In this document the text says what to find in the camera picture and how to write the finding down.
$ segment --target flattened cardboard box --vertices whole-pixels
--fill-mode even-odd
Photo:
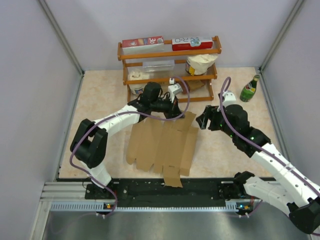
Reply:
[[[132,126],[126,161],[145,172],[154,165],[162,173],[167,186],[183,187],[180,175],[189,176],[195,153],[198,128],[191,126],[196,115],[186,112],[185,118],[162,121],[147,118]]]

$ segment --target white wall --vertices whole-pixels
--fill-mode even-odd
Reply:
[[[80,78],[37,1],[1,1],[0,32],[0,238],[24,240]]]
[[[296,0],[46,0],[81,66],[120,69],[118,42],[218,35],[219,66],[264,60]]]
[[[265,70],[291,161],[320,184],[320,1],[308,0]]]

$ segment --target wooden rack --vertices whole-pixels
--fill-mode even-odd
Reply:
[[[131,90],[129,85],[131,84],[146,84],[148,82],[157,82],[157,83],[165,83],[168,82],[169,77],[172,76],[166,76],[163,77],[161,74],[159,74],[159,77],[156,76],[155,78],[151,79],[143,79],[143,80],[128,80],[128,68],[130,67],[142,67],[142,62],[134,62],[134,63],[127,63],[126,60],[132,60],[132,59],[147,59],[147,58],[162,58],[162,57],[176,57],[176,56],[188,56],[188,55],[199,55],[199,54],[221,54],[222,48],[220,44],[220,40],[218,36],[215,36],[212,38],[213,41],[213,47],[209,49],[196,49],[196,50],[182,50],[182,51],[164,51],[164,52],[150,52],[150,53],[139,53],[139,54],[123,54],[122,51],[122,44],[121,42],[118,43],[118,50],[117,50],[117,56],[118,60],[122,61],[123,64],[123,85],[127,86],[127,101],[129,102],[131,100]],[[172,40],[165,40],[165,45],[171,45]],[[186,60],[175,60],[175,64],[185,64]],[[209,96],[202,96],[202,97],[191,97],[191,102],[200,102],[200,101],[211,101],[214,99],[214,92],[212,90],[212,79],[217,79],[217,69],[216,65],[213,64],[207,71],[206,74],[203,75],[196,75],[191,76],[188,74],[180,75],[183,80],[186,82],[188,81],[198,81],[202,80],[205,82]],[[187,98],[179,98],[179,102],[186,102]]]

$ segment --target robotic arm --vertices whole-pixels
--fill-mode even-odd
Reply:
[[[75,157],[80,160],[84,168],[90,173],[90,176],[93,177],[92,181],[97,186],[103,188],[103,186],[107,186],[111,181],[111,176],[103,163],[108,138],[125,127],[141,122],[146,118],[144,115],[135,114],[134,112],[148,115],[150,115],[151,112],[164,113],[167,119],[175,118],[182,114],[178,107],[176,95],[183,90],[179,84],[174,84],[173,79],[170,79],[170,84],[168,92],[162,95],[163,90],[159,83],[148,82],[144,87],[143,93],[140,94],[137,99],[128,102],[121,110],[94,121],[84,119],[80,123],[70,146],[71,152],[75,149],[82,137],[96,123],[111,116],[116,116],[95,127],[75,152]]]
[[[220,130],[232,138],[233,144],[249,158],[266,168],[280,185],[263,181],[253,173],[245,171],[234,176],[234,187],[239,195],[245,194],[257,197],[286,214],[291,222],[302,232],[311,234],[320,226],[320,186],[307,179],[299,172],[272,144],[271,140],[259,129],[250,126],[247,112],[235,103],[235,96],[226,91],[223,93],[223,107],[226,117],[232,127],[246,139],[277,156],[280,164],[260,149],[241,139],[226,123],[219,106],[207,105],[203,114],[196,118],[201,129]]]

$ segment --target table top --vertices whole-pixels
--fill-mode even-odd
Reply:
[[[256,94],[250,102],[241,102],[239,96],[242,88],[256,74],[254,67],[221,67],[217,68],[218,78],[212,80],[213,101],[191,102],[189,111],[200,115],[206,105],[219,104],[218,93],[223,81],[232,79],[229,90],[236,98],[237,104],[248,112],[250,125],[263,131],[279,148],[275,131],[264,99],[261,86],[258,84]],[[73,117],[66,151],[61,163],[60,178],[86,178],[86,174],[69,164],[71,142],[83,119],[97,120],[120,110],[127,103],[127,87],[123,85],[122,70],[86,71]],[[199,97],[208,94],[206,87],[194,91],[191,96]],[[181,110],[186,103],[179,103]],[[126,162],[126,151],[132,126],[128,126],[108,139],[104,164],[113,178],[162,178],[161,174],[137,170],[136,165]],[[76,159],[73,162],[82,164]],[[221,131],[199,130],[197,143],[190,169],[189,178],[222,178],[233,177],[238,172],[249,171],[259,177],[270,177],[270,173],[261,165],[248,158],[232,143],[229,136]]]

